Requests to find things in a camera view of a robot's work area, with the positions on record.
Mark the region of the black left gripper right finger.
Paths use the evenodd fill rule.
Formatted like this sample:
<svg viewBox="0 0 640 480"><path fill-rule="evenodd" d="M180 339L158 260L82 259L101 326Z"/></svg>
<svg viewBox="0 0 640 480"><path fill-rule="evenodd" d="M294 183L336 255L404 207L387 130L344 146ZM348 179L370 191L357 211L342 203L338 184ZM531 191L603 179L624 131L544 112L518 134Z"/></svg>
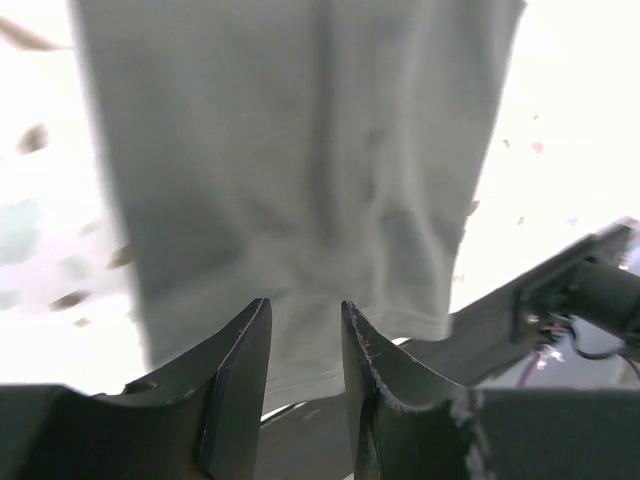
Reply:
<svg viewBox="0 0 640 480"><path fill-rule="evenodd" d="M354 475L358 479L635 479L632 389L468 388L341 306Z"/></svg>

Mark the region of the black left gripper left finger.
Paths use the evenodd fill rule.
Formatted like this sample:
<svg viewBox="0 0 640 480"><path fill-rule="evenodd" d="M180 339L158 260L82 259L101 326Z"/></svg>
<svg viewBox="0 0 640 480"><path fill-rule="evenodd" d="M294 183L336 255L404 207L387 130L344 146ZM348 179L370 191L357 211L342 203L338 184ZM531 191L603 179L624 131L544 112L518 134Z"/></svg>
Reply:
<svg viewBox="0 0 640 480"><path fill-rule="evenodd" d="M2 478L252 478L271 326L270 302L256 299L119 395L2 386Z"/></svg>

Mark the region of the grey t-shirt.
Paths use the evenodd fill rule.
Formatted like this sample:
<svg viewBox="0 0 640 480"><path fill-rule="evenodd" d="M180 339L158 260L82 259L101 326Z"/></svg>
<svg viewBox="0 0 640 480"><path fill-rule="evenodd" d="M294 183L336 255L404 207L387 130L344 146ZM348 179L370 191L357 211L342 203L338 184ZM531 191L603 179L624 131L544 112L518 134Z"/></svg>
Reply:
<svg viewBox="0 0 640 480"><path fill-rule="evenodd" d="M153 367L252 300L264 407L343 390L340 306L450 335L520 1L78 1Z"/></svg>

